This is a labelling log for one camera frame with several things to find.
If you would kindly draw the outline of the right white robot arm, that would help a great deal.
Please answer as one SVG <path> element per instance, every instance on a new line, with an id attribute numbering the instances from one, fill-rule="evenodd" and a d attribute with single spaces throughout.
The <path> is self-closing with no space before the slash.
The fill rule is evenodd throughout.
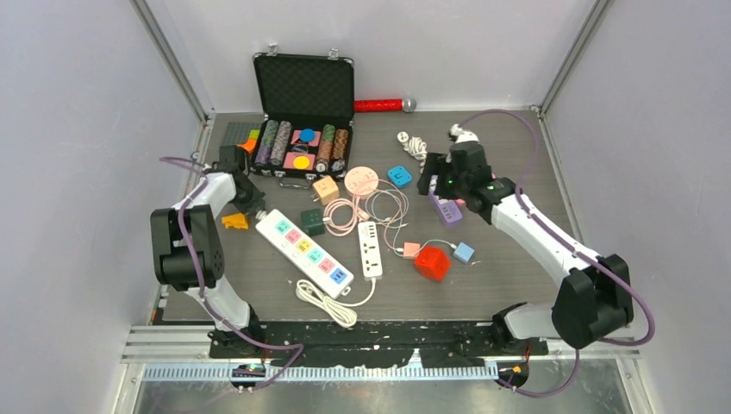
<path id="1" fill-rule="evenodd" d="M 575 241 L 511 179 L 493 177 L 479 143 L 427 154 L 417 188 L 422 195 L 463 200 L 468 210 L 528 252 L 558 287 L 548 303 L 515 304 L 493 316 L 492 342 L 500 352 L 513 354 L 527 339 L 540 337 L 582 349 L 633 321 L 626 261 Z"/>

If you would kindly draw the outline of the dark green cube socket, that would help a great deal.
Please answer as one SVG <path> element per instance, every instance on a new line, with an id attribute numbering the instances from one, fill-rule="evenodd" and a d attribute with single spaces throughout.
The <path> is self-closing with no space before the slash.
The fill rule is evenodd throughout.
<path id="1" fill-rule="evenodd" d="M 300 213 L 301 229 L 310 236 L 316 237 L 326 233 L 325 217 L 322 209 L 304 210 Z"/>

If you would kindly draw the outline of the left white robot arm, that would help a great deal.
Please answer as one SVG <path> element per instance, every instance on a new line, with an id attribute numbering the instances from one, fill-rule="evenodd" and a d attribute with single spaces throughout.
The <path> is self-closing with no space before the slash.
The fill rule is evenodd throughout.
<path id="1" fill-rule="evenodd" d="M 172 207 L 150 216 L 153 269 L 161 285 L 195 299 L 213 319 L 217 341 L 231 341 L 241 355 L 253 357 L 265 339 L 253 307 L 241 299 L 225 276 L 225 258 L 216 219 L 231 204 L 255 219 L 266 216 L 265 193 L 248 177 L 247 151 L 222 148 L 219 159 L 203 164 L 166 156 L 198 177 L 196 186 Z"/>

